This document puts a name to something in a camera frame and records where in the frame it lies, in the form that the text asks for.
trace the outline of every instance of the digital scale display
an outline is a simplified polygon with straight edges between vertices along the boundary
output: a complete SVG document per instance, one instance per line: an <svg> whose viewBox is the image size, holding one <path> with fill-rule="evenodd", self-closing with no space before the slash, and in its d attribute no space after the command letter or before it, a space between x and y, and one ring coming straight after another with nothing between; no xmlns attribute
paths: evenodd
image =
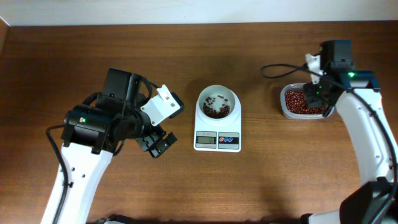
<svg viewBox="0 0 398 224"><path fill-rule="evenodd" d="M214 143L215 143L215 138L214 138L214 137L199 137L199 136L198 136L198 141L197 141L197 143L214 144Z"/></svg>

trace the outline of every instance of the clear plastic container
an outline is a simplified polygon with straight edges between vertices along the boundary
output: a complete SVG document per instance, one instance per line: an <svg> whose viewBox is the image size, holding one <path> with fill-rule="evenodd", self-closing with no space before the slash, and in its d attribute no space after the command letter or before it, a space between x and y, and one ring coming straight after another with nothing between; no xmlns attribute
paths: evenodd
<svg viewBox="0 0 398 224"><path fill-rule="evenodd" d="M302 91L303 86L304 86L304 83L290 84L290 85L285 86L285 88L281 91L280 105L282 106L282 111L284 112L284 116L287 119L323 119L324 117L322 116L322 114L297 114L297 113L292 113L287 109L286 101L285 101L285 92L286 91ZM329 116L331 114L333 114L333 112L335 112L334 108L330 112Z"/></svg>

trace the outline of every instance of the white wall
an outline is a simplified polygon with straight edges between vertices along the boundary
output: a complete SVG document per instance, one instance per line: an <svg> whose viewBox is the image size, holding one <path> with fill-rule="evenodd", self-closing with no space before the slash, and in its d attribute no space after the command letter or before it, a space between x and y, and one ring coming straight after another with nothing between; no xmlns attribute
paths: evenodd
<svg viewBox="0 0 398 224"><path fill-rule="evenodd" d="M1 0L11 26L398 19L398 0Z"/></svg>

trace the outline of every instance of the red bean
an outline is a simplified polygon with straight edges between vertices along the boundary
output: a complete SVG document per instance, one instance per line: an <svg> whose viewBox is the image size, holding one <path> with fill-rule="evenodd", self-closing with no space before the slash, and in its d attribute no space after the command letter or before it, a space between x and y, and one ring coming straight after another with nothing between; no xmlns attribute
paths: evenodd
<svg viewBox="0 0 398 224"><path fill-rule="evenodd" d="M203 105L203 112L211 118L225 118L229 112L231 111L230 106L223 106L220 107L220 112L217 112L217 110L214 110L213 108L210 108L206 105Z"/></svg>
<svg viewBox="0 0 398 224"><path fill-rule="evenodd" d="M309 108L303 91L286 91L285 101L287 109L297 114L322 114L327 109L327 105Z"/></svg>

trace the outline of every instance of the wooden table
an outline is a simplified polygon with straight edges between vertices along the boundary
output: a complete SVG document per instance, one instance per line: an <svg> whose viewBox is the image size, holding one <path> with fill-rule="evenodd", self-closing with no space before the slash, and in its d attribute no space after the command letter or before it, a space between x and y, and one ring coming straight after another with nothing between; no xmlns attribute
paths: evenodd
<svg viewBox="0 0 398 224"><path fill-rule="evenodd" d="M376 72L386 116L398 135L397 27L397 21L12 27L0 61L0 223L41 221L58 166L45 129L101 91L110 67L166 84L185 111L162 123L178 141L161 158L152 159L129 141L113 159L89 222L112 213L245 221L337 209L359 187L342 120L336 114L323 121L285 119L281 89L310 77L265 80L259 68L301 65L320 42L351 39L357 68ZM195 103L212 84L232 89L242 103L240 153L193 150ZM54 132L59 146L60 133Z"/></svg>

